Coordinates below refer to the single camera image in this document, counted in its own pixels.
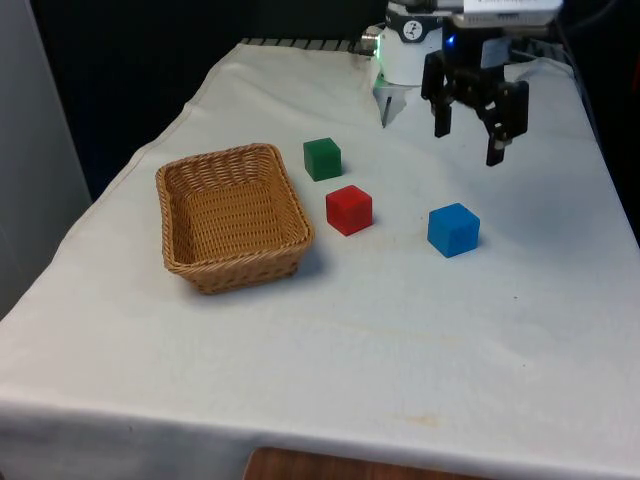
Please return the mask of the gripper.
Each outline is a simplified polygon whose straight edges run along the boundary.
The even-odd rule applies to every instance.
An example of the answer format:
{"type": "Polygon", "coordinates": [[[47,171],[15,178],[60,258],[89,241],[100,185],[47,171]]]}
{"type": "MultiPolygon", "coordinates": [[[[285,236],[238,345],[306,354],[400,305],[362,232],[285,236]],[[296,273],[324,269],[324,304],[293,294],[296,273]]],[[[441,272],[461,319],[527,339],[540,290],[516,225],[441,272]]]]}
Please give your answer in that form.
{"type": "Polygon", "coordinates": [[[528,131],[529,83],[504,76],[510,46],[511,38],[501,28],[462,28],[445,21],[442,51],[428,54],[424,62],[421,97],[430,103],[436,138],[450,133],[451,104],[468,83],[463,68],[483,69],[472,72],[466,92],[468,106],[488,134],[489,167],[502,163],[506,147],[528,131]]]}

